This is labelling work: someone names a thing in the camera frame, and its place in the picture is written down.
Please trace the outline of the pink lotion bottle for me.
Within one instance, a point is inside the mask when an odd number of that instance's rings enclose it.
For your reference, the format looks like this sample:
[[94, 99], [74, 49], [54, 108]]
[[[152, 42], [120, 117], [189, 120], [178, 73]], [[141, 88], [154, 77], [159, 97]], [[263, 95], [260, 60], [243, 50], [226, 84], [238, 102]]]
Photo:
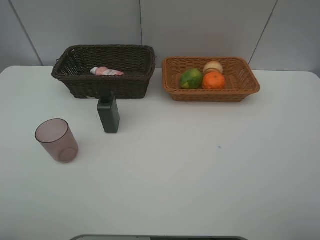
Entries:
[[118, 70], [109, 69], [107, 67], [94, 67], [90, 73], [95, 76], [123, 76], [124, 73]]

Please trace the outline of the green lime fruit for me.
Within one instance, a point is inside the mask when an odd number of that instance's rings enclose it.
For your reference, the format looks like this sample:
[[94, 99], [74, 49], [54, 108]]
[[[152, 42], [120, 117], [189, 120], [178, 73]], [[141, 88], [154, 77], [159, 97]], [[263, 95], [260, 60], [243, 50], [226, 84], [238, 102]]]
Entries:
[[180, 87], [186, 90], [198, 89], [203, 81], [203, 74], [196, 68], [185, 71], [180, 78]]

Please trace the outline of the dark brown wicker basket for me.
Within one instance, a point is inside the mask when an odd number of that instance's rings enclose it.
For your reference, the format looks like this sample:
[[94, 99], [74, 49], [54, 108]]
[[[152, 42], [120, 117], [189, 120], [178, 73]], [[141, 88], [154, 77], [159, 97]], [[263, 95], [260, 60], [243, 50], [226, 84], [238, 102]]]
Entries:
[[[122, 76], [96, 76], [91, 69], [106, 67]], [[77, 99], [97, 98], [101, 87], [117, 99], [142, 99], [156, 67], [156, 55], [146, 45], [74, 45], [56, 61], [52, 77]]]

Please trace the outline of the orange wicker basket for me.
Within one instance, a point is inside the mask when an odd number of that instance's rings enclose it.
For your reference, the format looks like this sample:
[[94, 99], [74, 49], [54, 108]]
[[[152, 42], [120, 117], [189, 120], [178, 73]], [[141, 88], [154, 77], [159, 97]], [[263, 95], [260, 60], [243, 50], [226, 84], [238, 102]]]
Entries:
[[[182, 89], [180, 79], [189, 69], [202, 70], [217, 61], [223, 67], [224, 89]], [[241, 57], [171, 56], [162, 61], [162, 84], [173, 100], [180, 102], [237, 103], [260, 91], [260, 84], [249, 64]]]

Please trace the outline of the orange mandarin fruit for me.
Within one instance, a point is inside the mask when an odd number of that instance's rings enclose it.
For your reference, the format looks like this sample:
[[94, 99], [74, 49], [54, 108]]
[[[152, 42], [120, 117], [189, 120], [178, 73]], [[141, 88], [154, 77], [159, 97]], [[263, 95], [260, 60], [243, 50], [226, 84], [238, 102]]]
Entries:
[[222, 90], [226, 86], [225, 77], [220, 72], [209, 72], [204, 75], [202, 88], [206, 90]]

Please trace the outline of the dark green square bottle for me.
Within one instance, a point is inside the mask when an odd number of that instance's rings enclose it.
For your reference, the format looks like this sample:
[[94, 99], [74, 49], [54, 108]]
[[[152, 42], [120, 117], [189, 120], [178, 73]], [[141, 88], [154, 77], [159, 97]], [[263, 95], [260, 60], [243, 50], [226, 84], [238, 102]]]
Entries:
[[99, 97], [97, 112], [104, 132], [116, 134], [120, 125], [120, 114], [116, 97], [107, 88], [99, 88], [97, 94]]

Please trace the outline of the translucent pink plastic cup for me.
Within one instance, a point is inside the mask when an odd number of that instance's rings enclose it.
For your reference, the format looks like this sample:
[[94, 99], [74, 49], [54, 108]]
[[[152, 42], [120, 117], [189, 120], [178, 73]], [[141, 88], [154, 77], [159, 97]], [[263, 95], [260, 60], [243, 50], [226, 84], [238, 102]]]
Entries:
[[78, 155], [78, 143], [64, 119], [53, 118], [43, 122], [35, 131], [35, 139], [56, 162], [70, 163]]

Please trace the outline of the red yellow peach fruit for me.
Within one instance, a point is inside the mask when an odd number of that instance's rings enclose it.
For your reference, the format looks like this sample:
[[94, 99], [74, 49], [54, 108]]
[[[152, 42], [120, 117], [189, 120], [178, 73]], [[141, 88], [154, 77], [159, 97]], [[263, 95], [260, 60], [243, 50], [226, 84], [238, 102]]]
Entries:
[[203, 74], [206, 75], [211, 72], [218, 72], [223, 74], [223, 66], [218, 61], [210, 61], [203, 67]]

